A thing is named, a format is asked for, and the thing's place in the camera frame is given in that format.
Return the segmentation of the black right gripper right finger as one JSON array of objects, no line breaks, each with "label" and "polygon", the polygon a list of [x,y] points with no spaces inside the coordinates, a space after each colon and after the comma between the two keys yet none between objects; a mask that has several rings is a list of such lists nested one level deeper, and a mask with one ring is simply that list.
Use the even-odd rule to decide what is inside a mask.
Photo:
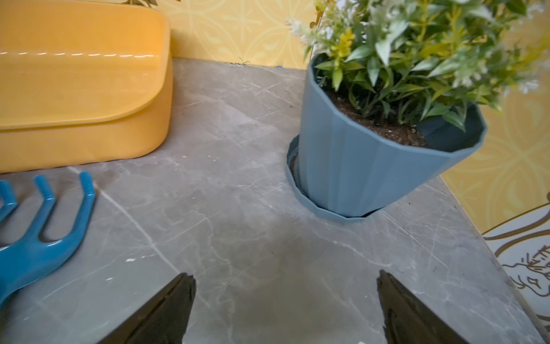
[{"label": "black right gripper right finger", "polygon": [[377,289],[385,318],[385,337],[389,343],[468,343],[383,269],[377,278]]}]

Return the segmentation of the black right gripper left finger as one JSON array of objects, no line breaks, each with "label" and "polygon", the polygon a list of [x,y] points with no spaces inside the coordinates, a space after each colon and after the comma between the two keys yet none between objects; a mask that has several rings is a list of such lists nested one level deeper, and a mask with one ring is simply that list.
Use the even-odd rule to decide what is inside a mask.
[{"label": "black right gripper left finger", "polygon": [[195,296],[195,278],[180,273],[100,342],[182,343]]}]

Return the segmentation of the dark blue rake yellow handle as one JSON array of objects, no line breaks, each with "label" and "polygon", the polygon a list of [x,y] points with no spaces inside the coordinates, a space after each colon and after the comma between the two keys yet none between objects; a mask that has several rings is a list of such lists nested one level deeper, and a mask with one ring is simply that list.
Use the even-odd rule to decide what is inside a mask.
[{"label": "dark blue rake yellow handle", "polygon": [[43,202],[24,235],[1,248],[1,304],[18,290],[42,279],[61,267],[81,245],[95,205],[95,188],[91,175],[79,175],[83,200],[71,231],[61,239],[45,242],[40,234],[56,204],[53,190],[43,175],[34,177]]}]

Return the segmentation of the orange plastic storage tray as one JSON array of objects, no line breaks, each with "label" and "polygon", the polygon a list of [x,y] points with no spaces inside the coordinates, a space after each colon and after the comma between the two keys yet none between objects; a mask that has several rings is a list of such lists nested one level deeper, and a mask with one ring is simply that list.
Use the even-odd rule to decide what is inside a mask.
[{"label": "orange plastic storage tray", "polygon": [[1,3],[1,171],[133,159],[166,140],[170,22],[147,7]]}]

